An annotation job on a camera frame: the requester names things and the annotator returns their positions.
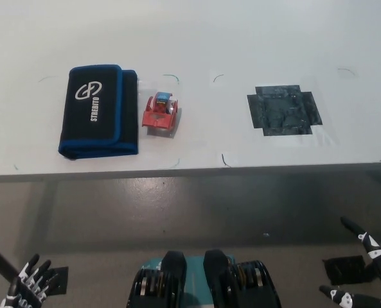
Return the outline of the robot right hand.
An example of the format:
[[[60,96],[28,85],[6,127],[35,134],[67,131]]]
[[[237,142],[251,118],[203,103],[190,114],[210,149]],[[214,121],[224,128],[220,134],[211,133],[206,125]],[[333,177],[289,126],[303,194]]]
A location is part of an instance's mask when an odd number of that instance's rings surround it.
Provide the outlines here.
[[[342,216],[341,223],[362,243],[381,281],[381,246],[369,232],[349,218]],[[339,307],[381,307],[381,299],[372,296],[349,293],[332,286],[320,286],[319,290]]]

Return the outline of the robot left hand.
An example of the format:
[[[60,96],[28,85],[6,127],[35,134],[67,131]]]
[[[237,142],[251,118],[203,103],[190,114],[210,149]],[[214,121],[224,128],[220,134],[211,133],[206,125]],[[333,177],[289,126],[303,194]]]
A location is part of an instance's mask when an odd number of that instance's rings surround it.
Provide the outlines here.
[[[39,267],[40,259],[35,254],[13,279],[0,307],[38,308],[42,307],[48,296],[59,287],[59,275],[46,260]]]

